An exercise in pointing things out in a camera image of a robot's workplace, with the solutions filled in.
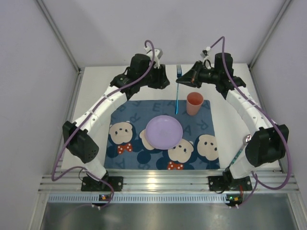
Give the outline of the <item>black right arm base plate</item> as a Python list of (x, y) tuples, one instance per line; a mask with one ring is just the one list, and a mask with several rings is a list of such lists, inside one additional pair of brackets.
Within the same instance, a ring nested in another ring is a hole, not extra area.
[(241, 188), (243, 191), (251, 191), (253, 189), (249, 176), (241, 179), (233, 179), (230, 181), (227, 181), (221, 175), (209, 176), (208, 182), (209, 190), (220, 194), (225, 191), (240, 191)]

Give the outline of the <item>coral plastic cup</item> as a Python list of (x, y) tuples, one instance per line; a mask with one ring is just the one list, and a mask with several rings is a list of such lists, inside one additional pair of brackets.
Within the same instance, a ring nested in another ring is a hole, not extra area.
[(198, 92), (191, 92), (187, 95), (187, 113), (190, 116), (194, 116), (200, 110), (203, 104), (204, 98)]

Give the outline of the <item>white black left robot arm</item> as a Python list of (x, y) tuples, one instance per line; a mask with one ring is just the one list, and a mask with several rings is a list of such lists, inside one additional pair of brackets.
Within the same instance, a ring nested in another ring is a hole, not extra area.
[(127, 102), (140, 88), (164, 89), (170, 82), (164, 64), (160, 64), (161, 49), (136, 54), (125, 71), (113, 78), (105, 93), (81, 117), (62, 126), (64, 149), (80, 159), (87, 175), (95, 181), (105, 182), (107, 170), (97, 157), (99, 146), (94, 137), (112, 113)]

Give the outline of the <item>blue bear print placemat cloth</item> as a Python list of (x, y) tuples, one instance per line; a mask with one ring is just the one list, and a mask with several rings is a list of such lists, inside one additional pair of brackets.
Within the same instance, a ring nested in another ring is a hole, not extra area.
[(111, 115), (104, 166), (123, 170), (219, 169), (210, 101), (128, 101)]

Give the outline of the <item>purple plastic plate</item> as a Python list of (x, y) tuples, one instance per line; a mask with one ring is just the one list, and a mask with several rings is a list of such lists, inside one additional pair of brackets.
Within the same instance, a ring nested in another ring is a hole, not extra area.
[(171, 149), (181, 141), (182, 137), (182, 125), (174, 117), (159, 115), (146, 125), (145, 138), (155, 149)]

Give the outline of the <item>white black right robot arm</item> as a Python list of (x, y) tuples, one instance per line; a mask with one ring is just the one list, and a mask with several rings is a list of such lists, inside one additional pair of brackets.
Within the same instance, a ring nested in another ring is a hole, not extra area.
[(216, 90), (238, 112), (251, 134), (251, 140), (244, 147), (238, 159), (223, 172), (228, 186), (234, 186), (256, 168), (283, 158), (289, 136), (286, 125), (269, 121), (257, 109), (244, 81), (233, 75), (233, 58), (229, 53), (218, 53), (214, 66), (207, 68), (205, 62), (197, 61), (193, 67), (176, 82), (193, 88), (203, 83), (215, 85)]

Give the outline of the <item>metal spoon patterned handle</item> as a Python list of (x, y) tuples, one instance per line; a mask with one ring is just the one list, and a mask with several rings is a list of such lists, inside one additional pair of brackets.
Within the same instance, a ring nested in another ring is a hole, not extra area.
[(240, 154), (244, 150), (244, 147), (249, 143), (250, 140), (251, 140), (251, 135), (250, 134), (243, 137), (243, 139), (242, 139), (242, 146), (240, 147), (240, 149), (238, 150), (238, 152), (236, 153), (234, 158), (229, 163), (229, 165), (228, 165), (229, 167), (236, 162), (236, 160), (238, 159), (238, 157), (240, 156)]

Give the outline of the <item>blue plastic fork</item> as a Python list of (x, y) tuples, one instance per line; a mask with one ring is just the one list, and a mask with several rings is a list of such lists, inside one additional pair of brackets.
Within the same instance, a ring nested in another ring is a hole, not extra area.
[[(182, 76), (182, 67), (181, 65), (177, 65), (177, 78)], [(176, 91), (176, 103), (175, 103), (175, 114), (178, 114), (178, 95), (179, 95), (179, 84), (177, 84), (177, 91)]]

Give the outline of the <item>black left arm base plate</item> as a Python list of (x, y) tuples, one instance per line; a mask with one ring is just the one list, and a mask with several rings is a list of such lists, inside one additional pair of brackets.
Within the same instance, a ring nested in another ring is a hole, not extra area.
[[(107, 179), (107, 183), (113, 188), (115, 192), (122, 191), (123, 188), (123, 177), (122, 176), (110, 176)], [(90, 176), (83, 177), (81, 191), (83, 192), (110, 192), (111, 188), (97, 181)]]

